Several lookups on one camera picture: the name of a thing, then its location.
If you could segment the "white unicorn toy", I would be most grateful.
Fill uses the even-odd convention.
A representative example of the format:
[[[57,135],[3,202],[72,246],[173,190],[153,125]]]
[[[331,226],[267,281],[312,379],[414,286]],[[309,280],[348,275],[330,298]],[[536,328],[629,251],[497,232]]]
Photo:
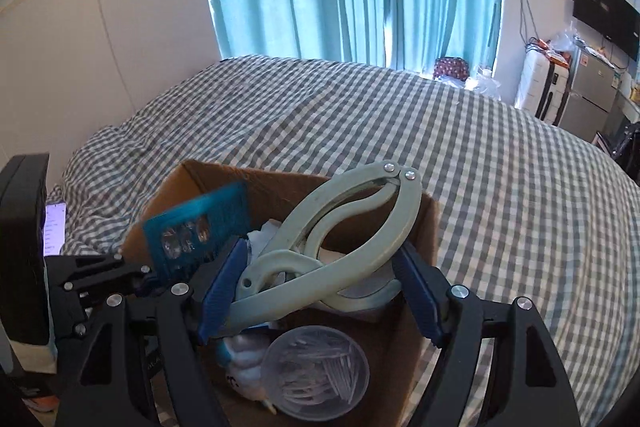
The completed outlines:
[[[271,414],[277,410],[262,384],[262,361],[270,346],[269,336],[249,331],[216,340],[217,364],[224,369],[229,386],[243,398],[260,403]]]

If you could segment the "teal blister card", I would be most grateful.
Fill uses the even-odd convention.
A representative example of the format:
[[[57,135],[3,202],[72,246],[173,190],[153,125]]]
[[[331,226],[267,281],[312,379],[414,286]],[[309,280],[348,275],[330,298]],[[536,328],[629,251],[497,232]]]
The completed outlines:
[[[231,237],[250,231],[246,185],[234,182],[190,199],[145,220],[142,230],[158,279],[189,280]]]

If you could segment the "clear jar blue label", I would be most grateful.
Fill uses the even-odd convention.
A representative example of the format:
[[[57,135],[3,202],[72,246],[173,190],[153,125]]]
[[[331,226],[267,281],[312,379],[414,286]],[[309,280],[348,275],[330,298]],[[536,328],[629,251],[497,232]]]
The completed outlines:
[[[291,329],[270,343],[260,367],[266,397],[300,421],[334,421],[351,412],[370,384],[367,355],[326,326]]]

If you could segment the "grey white sock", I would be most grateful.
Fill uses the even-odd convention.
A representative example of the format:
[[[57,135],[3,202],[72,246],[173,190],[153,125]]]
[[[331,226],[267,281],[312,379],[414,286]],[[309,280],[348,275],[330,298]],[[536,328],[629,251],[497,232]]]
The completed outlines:
[[[385,308],[400,292],[401,283],[396,279],[390,262],[387,262],[356,284],[318,301],[314,307],[338,314],[371,315]]]

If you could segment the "smartphone with lit screen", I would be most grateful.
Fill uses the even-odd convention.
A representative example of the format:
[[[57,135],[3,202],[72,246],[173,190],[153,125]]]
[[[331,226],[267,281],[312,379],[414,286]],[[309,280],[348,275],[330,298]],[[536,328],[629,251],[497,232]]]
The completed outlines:
[[[66,204],[48,204],[43,227],[43,256],[58,256],[65,243]]]

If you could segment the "brown cardboard box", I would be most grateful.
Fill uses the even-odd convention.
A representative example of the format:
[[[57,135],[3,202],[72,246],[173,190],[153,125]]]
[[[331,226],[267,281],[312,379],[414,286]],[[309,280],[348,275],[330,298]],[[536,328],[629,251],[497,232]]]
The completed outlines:
[[[385,305],[352,305],[340,292],[382,268],[403,241],[434,265],[436,202],[424,193],[418,170],[386,160],[324,179],[190,159],[169,173],[142,217],[157,217],[235,182],[245,187],[252,227],[269,219],[282,225],[251,265],[268,277],[235,281],[238,297],[224,332],[285,317],[345,324],[369,355],[372,381],[363,403],[341,425],[400,425],[423,345],[406,300],[397,293]]]

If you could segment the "grey checkered bed cover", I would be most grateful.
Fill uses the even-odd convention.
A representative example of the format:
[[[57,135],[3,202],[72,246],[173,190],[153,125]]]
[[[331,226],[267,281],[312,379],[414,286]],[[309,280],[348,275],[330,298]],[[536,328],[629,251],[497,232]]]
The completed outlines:
[[[532,298],[580,420],[639,366],[639,189],[608,155],[493,98],[410,72],[257,55],[208,66],[73,153],[51,202],[69,255],[116,254],[187,159],[332,176],[390,159],[438,202],[451,282]]]

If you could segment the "black bag on chair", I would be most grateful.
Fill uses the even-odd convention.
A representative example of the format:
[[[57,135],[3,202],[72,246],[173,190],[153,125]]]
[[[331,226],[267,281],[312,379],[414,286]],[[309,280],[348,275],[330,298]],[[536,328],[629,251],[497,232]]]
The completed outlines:
[[[640,184],[639,123],[627,124],[616,138],[607,138],[601,132],[594,137],[594,144],[616,162],[635,184]]]

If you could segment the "silver mini fridge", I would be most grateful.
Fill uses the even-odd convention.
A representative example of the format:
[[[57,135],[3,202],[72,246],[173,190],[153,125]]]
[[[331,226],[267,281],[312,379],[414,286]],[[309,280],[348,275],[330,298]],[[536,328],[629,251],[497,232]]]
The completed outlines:
[[[617,87],[615,69],[610,64],[577,48],[555,126],[591,142],[604,128]]]

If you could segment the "white suitcase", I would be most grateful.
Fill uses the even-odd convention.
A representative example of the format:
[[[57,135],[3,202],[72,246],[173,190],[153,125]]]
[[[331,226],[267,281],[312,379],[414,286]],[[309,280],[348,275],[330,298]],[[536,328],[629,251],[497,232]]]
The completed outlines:
[[[525,54],[514,106],[546,124],[555,124],[570,71],[547,54],[530,49]]]

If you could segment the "purple patterned bag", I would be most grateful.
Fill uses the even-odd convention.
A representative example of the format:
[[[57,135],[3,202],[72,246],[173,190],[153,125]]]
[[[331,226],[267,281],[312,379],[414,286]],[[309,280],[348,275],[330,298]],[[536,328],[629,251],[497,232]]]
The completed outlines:
[[[435,78],[450,78],[465,82],[470,75],[470,66],[461,57],[444,56],[436,60],[433,75]]]

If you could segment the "black wall television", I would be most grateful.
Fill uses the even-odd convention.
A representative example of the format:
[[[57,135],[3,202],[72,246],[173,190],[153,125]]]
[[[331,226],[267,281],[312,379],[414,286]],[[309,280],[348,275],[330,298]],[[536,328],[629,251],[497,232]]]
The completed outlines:
[[[574,0],[573,16],[635,60],[639,51],[639,12],[626,0]]]

